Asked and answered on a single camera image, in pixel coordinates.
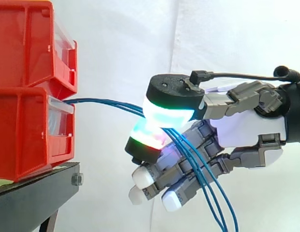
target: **bundle of blue wires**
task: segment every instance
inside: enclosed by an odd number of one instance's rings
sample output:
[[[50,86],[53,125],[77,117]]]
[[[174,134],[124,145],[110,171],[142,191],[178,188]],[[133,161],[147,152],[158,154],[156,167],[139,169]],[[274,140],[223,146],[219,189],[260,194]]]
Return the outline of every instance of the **bundle of blue wires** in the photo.
[[[139,106],[136,106],[134,104],[130,104],[130,103],[125,103],[125,102],[118,102],[118,101],[114,101],[114,100],[108,100],[108,99],[96,99],[96,98],[80,98],[80,99],[71,99],[71,100],[66,100],[65,101],[67,104],[76,104],[76,103],[83,103],[83,102],[95,102],[95,103],[101,103],[101,104],[105,104],[105,105],[110,105],[122,110],[125,110],[127,112],[133,113],[135,115],[144,117],[143,115],[143,111],[142,108]],[[237,218],[236,218],[236,214],[234,212],[234,209],[227,197],[227,195],[225,194],[223,188],[221,187],[220,183],[218,182],[218,180],[215,178],[214,174],[212,173],[211,169],[209,168],[209,166],[207,165],[207,162],[204,160],[204,158],[200,155],[199,151],[182,135],[180,134],[178,131],[176,131],[175,129],[163,129],[165,131],[165,133],[171,138],[171,140],[175,143],[177,149],[179,150],[179,152],[188,160],[188,162],[190,163],[190,165],[192,166],[192,169],[201,185],[201,188],[205,194],[206,197],[206,201],[209,205],[209,208],[213,214],[214,219],[216,220],[216,222],[218,223],[219,227],[221,228],[221,230],[223,232],[227,232],[227,225],[222,213],[222,210],[220,208],[219,202],[216,198],[216,195],[212,189],[212,187],[210,186],[209,182],[206,180],[206,177],[203,173],[203,171],[201,170],[195,156],[192,154],[192,152],[187,148],[187,146],[189,146],[197,155],[197,157],[201,160],[201,162],[203,163],[204,167],[206,168],[206,170],[209,172],[211,178],[213,179],[213,181],[215,182],[215,184],[217,185],[219,191],[221,192],[224,200],[226,201],[226,204],[231,212],[231,215],[233,217],[234,220],[234,225],[235,225],[235,231],[238,232],[239,228],[238,228],[238,223],[237,223]],[[210,202],[207,190],[205,188],[205,185],[207,186],[207,188],[209,189],[213,200],[216,204],[217,210],[219,212],[221,221],[218,219],[212,204]]]

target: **screw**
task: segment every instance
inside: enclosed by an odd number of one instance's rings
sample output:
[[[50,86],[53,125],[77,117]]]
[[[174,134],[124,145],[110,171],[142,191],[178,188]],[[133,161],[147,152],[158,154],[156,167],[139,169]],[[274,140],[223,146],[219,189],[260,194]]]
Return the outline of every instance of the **screw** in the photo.
[[[75,173],[72,176],[72,185],[74,186],[81,186],[83,184],[83,174],[82,173]]]

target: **robot finger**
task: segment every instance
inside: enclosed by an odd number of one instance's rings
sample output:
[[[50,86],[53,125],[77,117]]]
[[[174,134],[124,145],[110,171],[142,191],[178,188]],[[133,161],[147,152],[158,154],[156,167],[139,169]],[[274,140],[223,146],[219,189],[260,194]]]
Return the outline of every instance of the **robot finger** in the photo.
[[[230,160],[229,155],[223,154],[210,161],[208,165],[215,178],[218,178],[222,174],[230,173],[234,167],[239,166],[239,163],[239,159]],[[208,183],[214,181],[205,167],[201,170]],[[195,173],[190,172],[163,194],[162,203],[168,212],[176,211],[191,200],[200,188],[201,185]]]
[[[217,143],[212,143],[213,140],[209,140],[210,142],[206,142],[205,146],[201,146],[199,150],[203,151],[203,154],[208,154],[211,151],[212,155],[218,154],[222,148],[217,146]],[[224,173],[226,172],[225,169],[219,169],[219,165],[221,164],[216,161],[214,158],[211,161],[211,168],[215,173]],[[159,172],[157,169],[154,169],[154,166],[149,164],[143,164],[142,166],[138,167],[137,172],[135,172],[135,183],[139,185],[135,185],[130,193],[129,198],[133,204],[140,204],[145,200],[151,200],[155,196],[157,196],[161,191],[163,191],[166,187],[171,187],[168,191],[171,191],[174,188],[182,187],[186,188],[188,182],[192,182],[192,178],[194,178],[194,172],[192,171],[192,167],[186,159],[182,159],[172,168],[164,170],[163,172]],[[208,172],[205,173],[207,179],[210,180],[210,175]]]
[[[215,132],[206,121],[194,123],[183,135],[198,149],[206,161],[211,160],[223,150],[217,142]],[[192,169],[176,145],[170,143],[163,148],[156,164],[143,163],[133,172],[132,178],[139,189],[144,189],[156,182],[161,176],[165,176],[166,172],[168,172],[167,176],[171,176],[170,173],[173,171],[178,173],[180,163],[184,172]]]

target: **led light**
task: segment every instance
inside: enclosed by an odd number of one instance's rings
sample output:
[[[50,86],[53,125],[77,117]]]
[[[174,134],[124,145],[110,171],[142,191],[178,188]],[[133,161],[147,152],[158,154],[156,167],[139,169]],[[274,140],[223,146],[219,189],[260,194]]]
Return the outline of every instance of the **led light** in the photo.
[[[131,132],[131,137],[144,145],[158,150],[163,148],[166,140],[165,132],[161,128],[151,124],[145,118],[139,119],[136,123]]]
[[[194,110],[162,108],[151,103],[148,98],[144,100],[143,112],[149,122],[161,128],[181,128],[194,114]]]

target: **white fabric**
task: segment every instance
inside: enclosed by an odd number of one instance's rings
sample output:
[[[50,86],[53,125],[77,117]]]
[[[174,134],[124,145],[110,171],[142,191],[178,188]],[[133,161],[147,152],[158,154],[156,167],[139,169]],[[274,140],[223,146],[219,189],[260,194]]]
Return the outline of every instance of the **white fabric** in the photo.
[[[204,69],[271,75],[282,64],[300,71],[300,0],[53,2],[78,41],[78,97],[141,105],[150,78],[170,67],[186,74]],[[136,121],[108,106],[77,106],[74,160],[81,162],[85,181],[60,209],[56,232],[150,230],[152,202],[133,206],[128,198],[136,166],[123,149]],[[287,145],[269,168],[235,169],[219,181],[240,231],[300,231],[300,145]],[[174,213],[159,198],[155,203],[152,232],[219,231],[201,191]],[[230,216],[227,222],[231,228]]]

